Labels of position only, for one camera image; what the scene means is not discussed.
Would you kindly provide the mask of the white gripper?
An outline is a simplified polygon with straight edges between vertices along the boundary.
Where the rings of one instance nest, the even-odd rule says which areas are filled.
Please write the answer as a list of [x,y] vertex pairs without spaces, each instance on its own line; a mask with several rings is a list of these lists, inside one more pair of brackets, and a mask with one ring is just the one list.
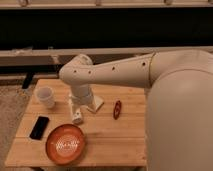
[[70,105],[73,108],[79,108],[80,106],[93,106],[93,92],[89,84],[77,85],[70,87]]

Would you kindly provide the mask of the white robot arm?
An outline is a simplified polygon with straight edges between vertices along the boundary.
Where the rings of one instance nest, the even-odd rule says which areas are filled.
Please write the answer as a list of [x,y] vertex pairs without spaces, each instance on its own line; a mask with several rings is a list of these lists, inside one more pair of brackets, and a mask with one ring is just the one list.
[[78,55],[59,78],[78,100],[83,84],[147,88],[147,171],[213,171],[212,53],[158,52],[99,65]]

